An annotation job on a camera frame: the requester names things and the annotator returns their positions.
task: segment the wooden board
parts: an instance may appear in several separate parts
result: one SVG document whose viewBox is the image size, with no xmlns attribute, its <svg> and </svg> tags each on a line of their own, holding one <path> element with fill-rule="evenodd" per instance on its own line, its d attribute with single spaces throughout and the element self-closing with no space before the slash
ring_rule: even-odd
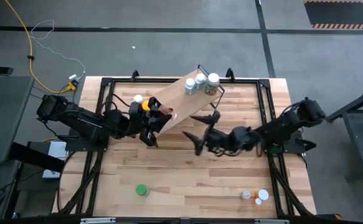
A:
<svg viewBox="0 0 363 224">
<path fill-rule="evenodd" d="M 291 103 L 286 80 L 270 81 L 275 111 L 280 114 Z M 86 77 L 80 106 L 95 110 L 100 82 L 101 77 Z M 135 94 L 149 97 L 168 85 L 117 83 L 115 92 L 130 103 Z M 256 128 L 261 125 L 256 87 L 249 84 L 223 86 L 225 95 L 219 105 L 221 118 L 216 128 L 227 133 L 235 126 Z M 120 102 L 117 104 L 122 110 L 126 109 L 121 107 Z M 209 105 L 196 115 L 207 115 L 212 111 Z M 94 216 L 275 218 L 267 158 L 257 157 L 255 149 L 243 152 L 238 157 L 215 157 L 207 151 L 197 157 L 192 143 L 181 131 L 202 136 L 204 129 L 202 123 L 187 118 L 158 137 L 157 149 L 147 147 L 138 139 L 112 139 L 101 167 Z M 85 156 L 84 152 L 75 153 L 65 167 L 60 183 L 62 206 L 80 185 Z M 285 163 L 291 188 L 306 208 L 315 213 L 303 160 L 286 154 Z M 147 197 L 135 194 L 138 184 L 150 187 L 151 192 Z M 267 189 L 270 193 L 269 200 L 262 205 L 254 206 L 249 200 L 240 200 L 241 191 L 254 192 L 258 189 Z M 280 194 L 284 211 L 287 212 L 283 190 L 280 190 Z"/>
<path fill-rule="evenodd" d="M 199 69 L 194 70 L 154 94 L 162 104 L 172 108 L 177 113 L 176 119 L 168 121 L 158 136 L 220 97 L 221 93 L 219 91 L 215 95 L 210 96 L 205 93 L 204 89 L 196 90 L 192 95 L 184 93 L 187 79 L 195 78 L 198 73 L 202 72 Z"/>
</svg>

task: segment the white cable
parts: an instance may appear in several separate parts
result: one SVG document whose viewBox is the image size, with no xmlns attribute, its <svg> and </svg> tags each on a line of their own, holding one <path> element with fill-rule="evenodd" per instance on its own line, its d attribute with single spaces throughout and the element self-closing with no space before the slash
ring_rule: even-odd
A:
<svg viewBox="0 0 363 224">
<path fill-rule="evenodd" d="M 33 34 L 33 30 L 38 27 L 40 24 L 42 23 L 45 23 L 45 22 L 52 22 L 52 28 L 51 30 L 43 37 L 43 38 L 37 38 L 37 37 L 34 37 L 34 34 Z M 65 57 L 64 55 L 62 55 L 61 53 L 58 53 L 58 52 L 55 52 L 53 50 L 51 50 L 49 47 L 44 47 L 38 40 L 44 40 L 46 39 L 50 33 L 54 30 L 54 20 L 50 19 L 48 21 L 42 21 L 42 22 L 39 22 L 36 26 L 33 27 L 33 29 L 31 30 L 31 38 L 36 41 L 36 43 L 38 43 L 42 48 L 44 49 L 47 49 L 49 51 L 51 51 L 53 54 L 57 54 L 57 55 L 61 55 L 64 59 L 67 59 L 67 60 L 73 60 L 73 61 L 77 61 L 82 67 L 83 67 L 83 73 L 80 77 L 77 77 L 79 80 L 81 78 L 83 78 L 84 74 L 86 74 L 86 68 L 84 67 L 83 63 L 80 62 L 78 59 L 75 59 L 75 58 L 68 58 L 68 57 Z"/>
</svg>

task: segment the yellow object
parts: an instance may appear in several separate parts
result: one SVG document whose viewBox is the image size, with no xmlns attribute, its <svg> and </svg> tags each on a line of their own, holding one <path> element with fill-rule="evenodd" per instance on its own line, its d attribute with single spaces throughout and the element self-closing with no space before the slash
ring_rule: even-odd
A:
<svg viewBox="0 0 363 224">
<path fill-rule="evenodd" d="M 29 40 L 29 71 L 31 72 L 31 75 L 33 76 L 33 78 L 40 84 L 40 86 L 42 86 L 43 88 L 45 88 L 47 91 L 49 91 L 50 93 L 54 93 L 54 94 L 60 94 L 60 93 L 65 93 L 65 92 L 68 92 L 69 90 L 68 89 L 65 89 L 61 92 L 59 91 L 53 91 L 53 90 L 50 90 L 48 87 L 46 87 L 42 82 L 40 82 L 40 80 L 34 75 L 33 73 L 33 67 L 32 67 L 32 61 L 33 61 L 33 46 L 32 46 L 32 40 L 31 40 L 31 37 L 29 35 L 29 32 L 27 31 L 26 29 L 26 26 L 24 24 L 24 21 L 22 21 L 22 19 L 19 17 L 17 11 L 15 11 L 15 9 L 13 8 L 13 6 L 9 3 L 8 0 L 6 0 L 6 3 L 8 4 L 8 6 L 11 8 L 11 10 L 14 12 L 15 16 L 17 16 L 19 22 L 22 24 L 22 26 L 24 27 L 25 29 L 25 32 L 26 32 L 26 35 L 27 35 L 27 38 Z"/>
<path fill-rule="evenodd" d="M 145 111 L 151 110 L 148 106 L 148 100 L 144 101 L 141 105 L 143 106 L 143 110 L 145 110 Z"/>
<path fill-rule="evenodd" d="M 54 141 L 54 140 L 57 140 L 57 139 L 58 139 L 58 138 L 50 138 L 50 139 L 43 140 L 42 142 Z"/>
<path fill-rule="evenodd" d="M 66 90 L 67 91 L 76 91 L 76 86 L 72 82 L 69 82 Z"/>
</svg>

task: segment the green lid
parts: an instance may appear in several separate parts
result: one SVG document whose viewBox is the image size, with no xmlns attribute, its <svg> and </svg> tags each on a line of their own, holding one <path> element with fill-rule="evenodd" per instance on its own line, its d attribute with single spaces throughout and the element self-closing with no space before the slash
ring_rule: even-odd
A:
<svg viewBox="0 0 363 224">
<path fill-rule="evenodd" d="M 136 193 L 140 196 L 144 196 L 148 193 L 148 187 L 144 184 L 137 185 Z"/>
</svg>

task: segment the desk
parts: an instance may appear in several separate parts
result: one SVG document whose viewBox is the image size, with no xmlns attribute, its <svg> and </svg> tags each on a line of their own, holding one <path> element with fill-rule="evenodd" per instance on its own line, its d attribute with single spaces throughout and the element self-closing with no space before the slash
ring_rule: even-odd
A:
<svg viewBox="0 0 363 224">
<path fill-rule="evenodd" d="M 86 77 L 80 106 L 95 111 L 102 77 Z M 276 114 L 291 104 L 285 79 L 271 79 Z M 127 103 L 135 94 L 149 97 L 168 83 L 117 83 L 115 93 Z M 225 94 L 218 110 L 216 128 L 229 132 L 235 126 L 261 125 L 257 90 L 253 85 L 223 84 Z M 115 100 L 119 109 L 126 108 Z M 210 105 L 196 115 L 213 112 Z M 255 149 L 238 157 L 215 157 L 204 152 L 195 156 L 192 143 L 181 133 L 202 136 L 206 126 L 190 118 L 158 137 L 159 148 L 147 147 L 138 139 L 111 139 L 101 166 L 94 216 L 111 217 L 202 217 L 202 218 L 275 218 L 270 172 L 266 156 L 257 157 Z M 60 181 L 62 207 L 80 185 L 85 152 L 69 160 Z M 290 186 L 306 208 L 315 213 L 305 164 L 296 155 L 285 154 Z M 150 187 L 147 197 L 137 196 L 135 187 Z M 243 190 L 267 189 L 270 198 L 260 206 L 240 200 Z M 85 206 L 89 198 L 85 197 Z M 285 194 L 280 187 L 286 211 Z"/>
</svg>

